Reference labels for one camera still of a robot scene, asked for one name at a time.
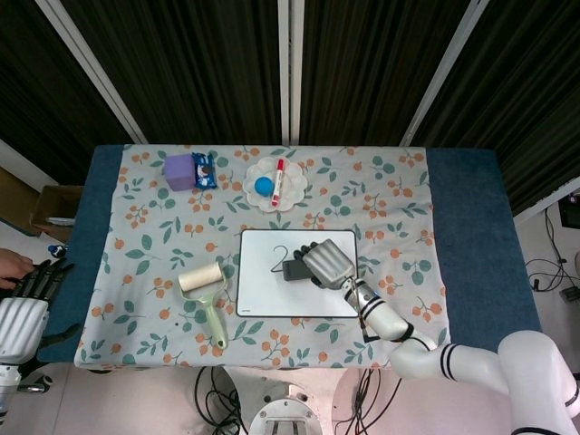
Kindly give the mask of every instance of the blue wrapper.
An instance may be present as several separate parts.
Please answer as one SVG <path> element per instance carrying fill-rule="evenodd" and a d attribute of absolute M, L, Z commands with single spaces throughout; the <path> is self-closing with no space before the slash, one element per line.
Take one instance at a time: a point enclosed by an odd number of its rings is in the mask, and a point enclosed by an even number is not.
<path fill-rule="evenodd" d="M 192 152 L 191 157 L 195 163 L 196 171 L 196 188 L 198 189 L 215 189 L 216 169 L 214 167 L 214 157 L 211 154 L 202 154 Z"/>

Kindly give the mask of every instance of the roller handle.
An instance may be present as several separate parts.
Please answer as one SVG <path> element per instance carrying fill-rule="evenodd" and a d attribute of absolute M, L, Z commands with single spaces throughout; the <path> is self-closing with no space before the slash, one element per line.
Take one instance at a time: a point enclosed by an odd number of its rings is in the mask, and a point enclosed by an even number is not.
<path fill-rule="evenodd" d="M 204 308 L 206 309 L 206 317 L 208 319 L 209 330 L 213 337 L 213 343 L 222 351 L 227 348 L 227 337 L 226 331 L 224 331 L 224 326 L 219 320 L 218 313 L 212 302 L 204 303 Z"/>

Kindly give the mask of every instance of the white plate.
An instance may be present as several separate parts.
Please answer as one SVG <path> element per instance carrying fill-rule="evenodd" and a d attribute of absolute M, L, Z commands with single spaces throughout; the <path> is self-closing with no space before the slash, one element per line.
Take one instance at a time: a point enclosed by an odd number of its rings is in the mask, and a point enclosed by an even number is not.
<path fill-rule="evenodd" d="M 254 186 L 256 180 L 260 177 L 268 177 L 272 181 L 276 179 L 277 162 L 278 159 L 273 157 L 264 157 L 257 164 L 250 166 L 247 169 L 246 179 L 243 184 L 247 202 L 266 213 L 289 210 L 294 204 L 304 199 L 305 189 L 308 186 L 308 180 L 302 173 L 302 168 L 296 163 L 284 159 L 285 169 L 282 178 L 282 188 L 280 188 L 280 204 L 278 207 L 272 206 L 272 199 L 257 193 Z"/>

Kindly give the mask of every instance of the purple block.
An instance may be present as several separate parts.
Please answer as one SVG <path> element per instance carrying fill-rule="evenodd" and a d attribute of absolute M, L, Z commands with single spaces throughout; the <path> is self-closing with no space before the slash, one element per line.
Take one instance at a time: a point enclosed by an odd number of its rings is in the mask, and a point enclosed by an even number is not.
<path fill-rule="evenodd" d="M 165 158 L 165 179 L 171 190 L 193 189 L 196 178 L 193 170 L 193 158 L 190 154 L 168 156 Z"/>

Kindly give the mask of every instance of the blue cloth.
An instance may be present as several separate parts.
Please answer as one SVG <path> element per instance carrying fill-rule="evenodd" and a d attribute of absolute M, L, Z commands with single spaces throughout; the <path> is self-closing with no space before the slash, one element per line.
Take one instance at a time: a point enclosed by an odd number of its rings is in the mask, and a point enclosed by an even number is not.
<path fill-rule="evenodd" d="M 53 305 L 45 335 L 83 324 L 109 231 L 122 146 L 98 147 L 86 180 L 68 258 L 76 267 Z M 539 320 L 496 156 L 487 150 L 427 150 L 437 254 L 447 287 L 451 339 L 496 351 Z M 73 360 L 80 333 L 38 353 Z"/>

